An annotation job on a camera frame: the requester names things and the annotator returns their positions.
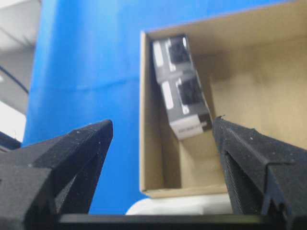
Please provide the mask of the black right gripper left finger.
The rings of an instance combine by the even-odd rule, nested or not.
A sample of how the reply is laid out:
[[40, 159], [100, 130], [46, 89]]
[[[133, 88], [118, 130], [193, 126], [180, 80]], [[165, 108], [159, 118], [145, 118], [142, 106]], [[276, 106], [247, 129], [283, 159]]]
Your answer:
[[104, 120], [0, 155], [0, 227], [57, 230], [87, 214], [113, 138]]

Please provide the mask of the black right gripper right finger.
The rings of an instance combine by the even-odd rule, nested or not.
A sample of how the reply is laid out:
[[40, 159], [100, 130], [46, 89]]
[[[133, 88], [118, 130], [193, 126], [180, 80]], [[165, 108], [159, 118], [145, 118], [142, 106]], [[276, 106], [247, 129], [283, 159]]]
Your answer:
[[276, 227], [307, 227], [307, 152], [217, 117], [213, 137], [232, 210], [270, 217]]

